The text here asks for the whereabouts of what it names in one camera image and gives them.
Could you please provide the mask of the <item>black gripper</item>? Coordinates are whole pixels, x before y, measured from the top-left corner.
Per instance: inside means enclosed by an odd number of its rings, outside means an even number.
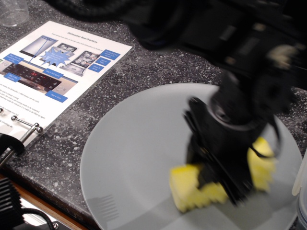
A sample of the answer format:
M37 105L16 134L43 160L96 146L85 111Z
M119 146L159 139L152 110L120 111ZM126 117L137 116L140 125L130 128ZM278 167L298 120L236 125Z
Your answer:
M279 158L282 138L275 114L288 110L295 83L283 73L251 79L227 71L208 103L189 99L184 117L192 135L186 162L201 167L198 189L219 183L234 206L247 199L254 188L247 150L260 158ZM270 156L254 146L258 137L267 141Z

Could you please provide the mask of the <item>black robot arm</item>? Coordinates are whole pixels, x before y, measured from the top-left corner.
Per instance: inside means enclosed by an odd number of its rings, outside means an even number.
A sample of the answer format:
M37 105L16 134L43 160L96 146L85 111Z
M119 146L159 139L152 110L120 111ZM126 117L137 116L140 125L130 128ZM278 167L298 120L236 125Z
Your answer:
M234 205L254 188L247 151L274 115L307 87L304 0L51 0L85 22L124 21L149 50L178 48L224 70L208 103L189 100L187 163L200 163L199 188L218 182Z

